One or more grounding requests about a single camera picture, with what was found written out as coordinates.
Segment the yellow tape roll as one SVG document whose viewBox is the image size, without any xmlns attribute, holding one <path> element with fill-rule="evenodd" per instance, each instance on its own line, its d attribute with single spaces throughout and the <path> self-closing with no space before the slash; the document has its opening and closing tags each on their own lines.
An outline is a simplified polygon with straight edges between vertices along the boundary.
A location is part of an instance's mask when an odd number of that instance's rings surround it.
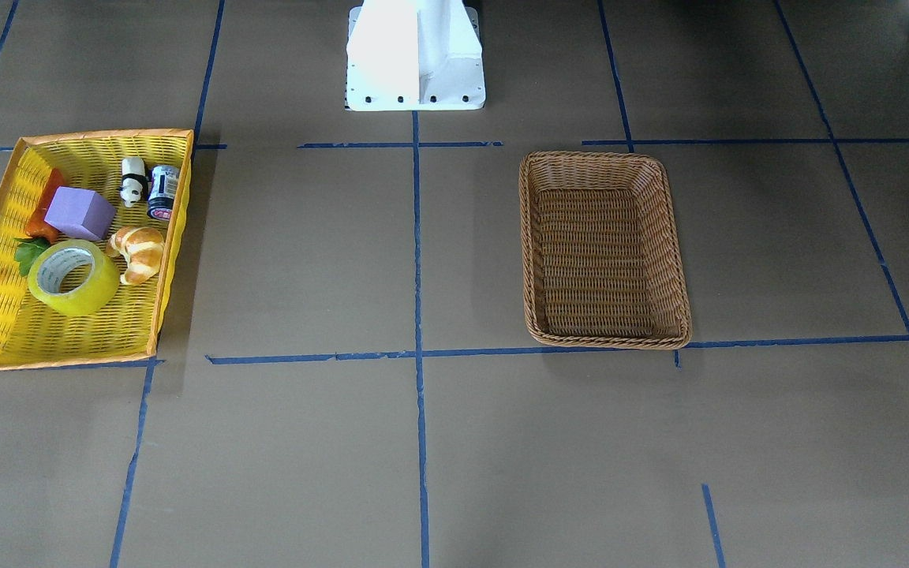
<svg viewBox="0 0 909 568">
<path fill-rule="evenodd" d="M 119 270 L 94 242 L 58 242 L 40 254 L 28 271 L 28 291 L 63 316 L 89 316 L 117 292 Z"/>
</svg>

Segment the brown wicker basket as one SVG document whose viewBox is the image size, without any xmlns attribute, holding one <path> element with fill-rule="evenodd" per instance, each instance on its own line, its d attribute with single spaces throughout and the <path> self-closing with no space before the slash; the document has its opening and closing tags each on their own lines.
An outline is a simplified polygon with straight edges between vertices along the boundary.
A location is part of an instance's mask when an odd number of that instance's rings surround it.
<svg viewBox="0 0 909 568">
<path fill-rule="evenodd" d="M 670 180 L 659 159 L 530 152 L 518 191 L 524 317 L 533 339 L 656 351 L 691 342 Z"/>
</svg>

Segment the yellow plastic basket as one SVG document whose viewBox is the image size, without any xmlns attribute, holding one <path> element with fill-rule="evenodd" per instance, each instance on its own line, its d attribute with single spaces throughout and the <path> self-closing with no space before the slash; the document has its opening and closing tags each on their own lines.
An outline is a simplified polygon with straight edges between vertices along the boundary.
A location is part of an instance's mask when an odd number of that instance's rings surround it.
<svg viewBox="0 0 909 568">
<path fill-rule="evenodd" d="M 0 371 L 68 364 L 105 364 L 151 358 L 172 293 L 174 266 L 187 223 L 194 133 L 190 129 L 127 129 L 25 136 L 18 140 L 0 182 Z M 180 170 L 170 220 L 148 217 L 144 206 L 119 207 L 122 160 Z M 37 301 L 18 272 L 14 253 L 48 176 L 91 189 L 118 206 L 112 229 L 154 226 L 165 234 L 158 274 L 122 286 L 101 310 L 68 317 Z"/>
</svg>

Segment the small blue can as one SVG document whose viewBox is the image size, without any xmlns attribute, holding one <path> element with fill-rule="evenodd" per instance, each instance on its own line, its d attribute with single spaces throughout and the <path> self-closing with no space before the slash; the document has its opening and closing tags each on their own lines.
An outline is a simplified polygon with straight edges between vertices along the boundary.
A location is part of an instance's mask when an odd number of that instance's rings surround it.
<svg viewBox="0 0 909 568">
<path fill-rule="evenodd" d="M 147 200 L 147 215 L 160 222 L 169 222 L 174 211 L 180 182 L 176 166 L 158 165 L 151 170 L 151 187 Z"/>
</svg>

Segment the toy croissant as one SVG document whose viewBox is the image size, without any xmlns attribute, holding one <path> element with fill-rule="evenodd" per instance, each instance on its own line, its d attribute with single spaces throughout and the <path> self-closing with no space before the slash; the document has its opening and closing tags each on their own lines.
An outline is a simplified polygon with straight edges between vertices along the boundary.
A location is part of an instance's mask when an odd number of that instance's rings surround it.
<svg viewBox="0 0 909 568">
<path fill-rule="evenodd" d="M 148 226 L 123 226 L 108 238 L 105 255 L 122 256 L 126 269 L 119 277 L 123 286 L 144 284 L 161 270 L 165 234 Z"/>
</svg>

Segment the panda figurine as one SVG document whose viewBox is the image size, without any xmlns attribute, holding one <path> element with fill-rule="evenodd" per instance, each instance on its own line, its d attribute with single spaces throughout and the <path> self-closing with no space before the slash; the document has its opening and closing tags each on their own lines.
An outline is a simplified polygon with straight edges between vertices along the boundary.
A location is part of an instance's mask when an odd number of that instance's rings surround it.
<svg viewBox="0 0 909 568">
<path fill-rule="evenodd" d="M 122 186 L 120 197 L 124 207 L 131 208 L 142 201 L 148 193 L 149 179 L 147 165 L 140 157 L 125 157 L 122 159 Z"/>
</svg>

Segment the purple foam block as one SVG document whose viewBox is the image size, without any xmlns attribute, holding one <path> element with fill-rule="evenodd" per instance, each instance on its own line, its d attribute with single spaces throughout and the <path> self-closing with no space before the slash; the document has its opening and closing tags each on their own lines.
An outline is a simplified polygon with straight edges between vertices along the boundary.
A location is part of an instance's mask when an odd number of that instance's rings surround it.
<svg viewBox="0 0 909 568">
<path fill-rule="evenodd" d="M 104 241 L 116 213 L 116 207 L 96 191 L 61 186 L 54 191 L 44 220 L 67 237 Z"/>
</svg>

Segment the white pedestal column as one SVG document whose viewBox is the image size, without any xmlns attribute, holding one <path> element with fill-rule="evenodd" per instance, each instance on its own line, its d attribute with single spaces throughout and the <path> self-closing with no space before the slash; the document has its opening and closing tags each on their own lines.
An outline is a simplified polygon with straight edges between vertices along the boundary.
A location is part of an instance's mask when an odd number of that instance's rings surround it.
<svg viewBox="0 0 909 568">
<path fill-rule="evenodd" d="M 477 1 L 365 1 L 349 11 L 346 56 L 350 111 L 473 111 L 487 100 Z"/>
</svg>

